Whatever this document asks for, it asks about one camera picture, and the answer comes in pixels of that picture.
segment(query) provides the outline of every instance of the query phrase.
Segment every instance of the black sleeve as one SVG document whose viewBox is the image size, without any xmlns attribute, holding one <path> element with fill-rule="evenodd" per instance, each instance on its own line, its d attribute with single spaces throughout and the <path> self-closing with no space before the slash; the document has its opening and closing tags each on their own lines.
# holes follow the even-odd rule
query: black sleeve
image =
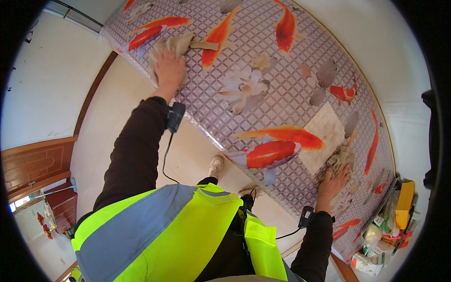
<svg viewBox="0 0 451 282">
<path fill-rule="evenodd" d="M 93 211 L 155 189 L 158 148 L 167 128 L 168 106 L 163 98 L 141 101 L 114 144 L 105 184 Z"/>
<path fill-rule="evenodd" d="M 332 218 L 327 212 L 318 212 L 307 227 L 291 271 L 308 282 L 324 282 L 331 248 Z"/>
</svg>

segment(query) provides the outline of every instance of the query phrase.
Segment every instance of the red flowers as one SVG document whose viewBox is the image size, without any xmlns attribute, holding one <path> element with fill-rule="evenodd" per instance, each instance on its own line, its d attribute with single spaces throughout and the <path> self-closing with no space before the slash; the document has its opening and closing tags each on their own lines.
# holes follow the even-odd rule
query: red flowers
<svg viewBox="0 0 451 282">
<path fill-rule="evenodd" d="M 40 215 L 40 213 L 37 213 L 37 221 L 39 222 L 39 224 L 43 224 L 44 223 L 44 217 L 42 215 Z"/>
<path fill-rule="evenodd" d="M 53 240 L 51 231 L 50 231 L 49 227 L 47 226 L 47 224 L 42 225 L 42 229 L 44 231 L 44 234 L 47 236 L 47 238 L 49 238 L 50 240 Z"/>
</svg>

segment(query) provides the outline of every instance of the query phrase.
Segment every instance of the window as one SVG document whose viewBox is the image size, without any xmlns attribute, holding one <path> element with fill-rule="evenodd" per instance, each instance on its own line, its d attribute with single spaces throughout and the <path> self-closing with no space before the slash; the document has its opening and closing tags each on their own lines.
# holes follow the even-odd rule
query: window
<svg viewBox="0 0 451 282">
<path fill-rule="evenodd" d="M 14 203 L 9 205 L 9 209 L 10 211 L 13 213 L 16 211 L 16 208 L 22 206 L 23 204 L 25 204 L 26 202 L 30 201 L 30 195 L 23 197 L 22 199 L 19 199 L 17 201 L 15 201 Z"/>
</svg>

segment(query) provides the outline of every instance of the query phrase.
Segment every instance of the sneaker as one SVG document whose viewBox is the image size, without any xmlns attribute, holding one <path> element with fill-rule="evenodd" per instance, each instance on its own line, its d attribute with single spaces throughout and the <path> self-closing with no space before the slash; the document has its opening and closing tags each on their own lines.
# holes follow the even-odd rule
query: sneaker
<svg viewBox="0 0 451 282">
<path fill-rule="evenodd" d="M 254 197 L 254 199 L 257 199 L 258 197 L 261 197 L 264 194 L 266 194 L 266 193 L 257 185 L 250 187 L 250 188 L 244 188 L 240 192 L 238 192 L 238 196 L 240 198 L 243 197 L 244 195 L 251 195 L 252 197 Z"/>
<path fill-rule="evenodd" d="M 221 176 L 222 167 L 224 166 L 224 158 L 221 156 L 215 156 L 210 162 L 210 168 L 208 169 L 208 176 L 213 176 L 219 180 Z"/>
</svg>

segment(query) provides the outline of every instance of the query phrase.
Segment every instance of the tiled floor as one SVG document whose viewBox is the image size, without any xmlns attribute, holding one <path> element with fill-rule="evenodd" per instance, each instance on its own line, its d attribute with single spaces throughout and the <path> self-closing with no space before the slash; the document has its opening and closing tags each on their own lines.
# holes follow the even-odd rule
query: tiled floor
<svg viewBox="0 0 451 282">
<path fill-rule="evenodd" d="M 103 175 L 110 164 L 114 141 L 131 111 L 141 99 L 148 98 L 151 92 L 149 84 L 137 71 L 121 57 L 117 57 L 94 95 L 74 147 L 70 169 L 77 184 L 78 218 L 92 211 L 104 184 Z M 169 132 L 166 131 L 160 141 L 157 187 L 172 183 L 161 172 L 168 141 Z M 218 150 L 202 133 L 187 121 L 182 121 L 179 131 L 173 137 L 165 172 L 182 184 L 195 185 L 207 176 L 210 160 L 216 154 L 219 154 Z M 237 194 L 252 183 L 239 168 L 226 160 L 218 183 L 220 187 Z M 256 200 L 252 212 L 265 225 L 276 226 L 277 236 L 297 229 L 298 219 L 292 218 L 267 195 Z M 304 234 L 305 229 L 278 240 L 281 253 L 297 249 Z"/>
</svg>

